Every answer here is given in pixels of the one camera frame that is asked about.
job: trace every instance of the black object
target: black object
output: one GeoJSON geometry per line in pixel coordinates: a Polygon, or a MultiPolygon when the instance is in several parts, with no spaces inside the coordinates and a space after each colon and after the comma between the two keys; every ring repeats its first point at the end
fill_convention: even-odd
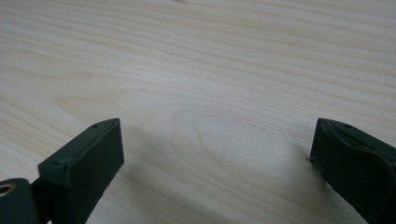
{"type": "Polygon", "coordinates": [[[32,185],[0,182],[0,223],[85,223],[123,163],[120,120],[96,123],[41,162],[32,185]]]}
{"type": "Polygon", "coordinates": [[[318,119],[309,159],[368,223],[396,223],[396,148],[348,124],[318,119]]]}

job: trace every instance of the black rubber pad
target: black rubber pad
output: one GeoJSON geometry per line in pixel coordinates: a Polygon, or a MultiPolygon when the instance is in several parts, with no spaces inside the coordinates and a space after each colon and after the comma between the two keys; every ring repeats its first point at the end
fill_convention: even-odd
{"type": "Polygon", "coordinates": [[[396,223],[394,147],[348,124],[318,119],[310,160],[368,223],[396,223]]]}
{"type": "Polygon", "coordinates": [[[120,120],[92,125],[38,165],[52,223],[85,223],[124,163],[120,120]]]}

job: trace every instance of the wood grain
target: wood grain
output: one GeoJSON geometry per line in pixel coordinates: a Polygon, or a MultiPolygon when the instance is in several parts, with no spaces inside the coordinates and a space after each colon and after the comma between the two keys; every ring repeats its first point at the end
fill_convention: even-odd
{"type": "Polygon", "coordinates": [[[1,0],[0,179],[121,119],[89,223],[364,223],[316,119],[396,146],[396,2],[1,0]]]}

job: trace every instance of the black clamp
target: black clamp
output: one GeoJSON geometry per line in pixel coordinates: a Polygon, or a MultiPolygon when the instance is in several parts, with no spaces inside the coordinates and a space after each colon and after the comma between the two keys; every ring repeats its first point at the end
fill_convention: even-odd
{"type": "Polygon", "coordinates": [[[96,123],[41,162],[33,184],[0,182],[0,223],[85,223],[123,163],[120,120],[96,123]]]}
{"type": "Polygon", "coordinates": [[[318,119],[309,160],[368,223],[396,223],[396,148],[348,124],[318,119]]]}

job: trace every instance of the table surface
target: table surface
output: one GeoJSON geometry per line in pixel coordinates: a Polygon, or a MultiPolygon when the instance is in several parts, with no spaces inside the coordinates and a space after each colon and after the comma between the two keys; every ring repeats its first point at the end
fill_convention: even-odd
{"type": "Polygon", "coordinates": [[[0,179],[120,118],[88,223],[364,223],[308,157],[318,118],[396,146],[391,0],[1,0],[0,179]]]}

